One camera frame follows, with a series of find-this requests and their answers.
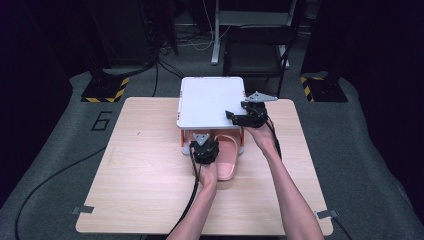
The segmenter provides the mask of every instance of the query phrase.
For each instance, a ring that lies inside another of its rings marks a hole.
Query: forearm
[[[268,160],[274,180],[281,218],[288,239],[323,239],[315,215],[294,184],[274,144],[267,144],[262,148],[262,152]]]
[[[202,233],[217,191],[216,183],[210,183],[199,192],[185,218],[167,239],[197,240]]]

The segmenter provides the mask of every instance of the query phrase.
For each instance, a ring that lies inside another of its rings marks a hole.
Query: black device
[[[159,46],[154,1],[85,0],[111,67],[152,66]]]
[[[190,150],[190,154],[196,163],[211,164],[218,156],[218,140],[212,140],[209,137],[209,134],[194,134],[195,141],[190,143],[190,149],[194,148],[194,152]]]
[[[225,115],[231,119],[233,125],[260,128],[268,121],[268,112],[264,102],[276,100],[276,97],[256,92],[240,103],[241,107],[246,110],[246,115],[235,115],[229,111],[225,111]]]

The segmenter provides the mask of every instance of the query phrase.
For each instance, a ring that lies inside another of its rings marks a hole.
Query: gray carpet
[[[355,89],[341,80],[348,103],[308,103],[299,81],[306,36],[298,39],[290,54],[281,98],[294,101],[312,155],[321,188],[330,209],[353,239],[424,239],[424,228],[414,215],[399,182],[390,174],[384,160],[367,134],[367,126]],[[204,51],[180,46],[180,54],[161,59],[186,76],[220,76],[222,61],[211,66],[212,48]],[[122,73],[131,69],[115,69]],[[90,80],[84,73],[70,79],[74,93],[54,132],[0,210],[0,239],[14,239],[14,222],[24,199],[42,181],[64,167],[104,148],[113,131],[120,109],[128,97],[151,96],[155,68],[130,78],[117,103],[82,103],[80,95]],[[181,79],[159,66],[156,97],[178,97]],[[100,112],[110,122],[105,131],[91,131]],[[19,219],[20,239],[163,239],[163,236],[124,234],[81,234],[75,230],[75,206],[84,204],[103,152],[58,174],[44,184],[28,201]],[[205,237],[205,239],[278,239],[248,237]],[[326,239],[347,239],[334,224]]]

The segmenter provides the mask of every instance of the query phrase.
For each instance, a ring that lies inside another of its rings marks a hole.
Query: black stand
[[[306,78],[305,81],[309,88],[309,101],[348,102],[338,81],[329,81],[325,78]]]
[[[314,102],[347,102],[347,98],[339,85],[339,79],[343,76],[349,59],[355,52],[355,46],[362,37],[366,36],[367,22],[372,21],[374,13],[378,11],[382,1],[365,1],[361,3],[361,11],[358,11],[352,21],[340,53],[330,66],[328,75],[322,78],[301,79],[305,94],[309,101]]]
[[[103,72],[101,76],[92,75],[85,91],[81,95],[81,101],[91,102],[117,102],[121,94],[120,91],[126,86],[126,77],[114,76]]]
[[[94,51],[93,43],[90,39],[90,34],[88,33],[86,25],[87,23],[84,22],[81,16],[76,16],[71,23],[71,35],[74,38],[75,44],[79,46],[84,65],[92,76],[91,81],[81,95],[81,101],[117,102],[124,92],[128,83],[128,78],[146,71],[152,67],[154,63],[148,63],[139,70],[125,74],[112,75],[105,73]]]

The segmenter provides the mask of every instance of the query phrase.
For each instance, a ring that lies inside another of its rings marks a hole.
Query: white lid
[[[186,77],[181,82],[177,126],[181,129],[238,128],[225,111],[245,115],[246,98],[240,77]]]

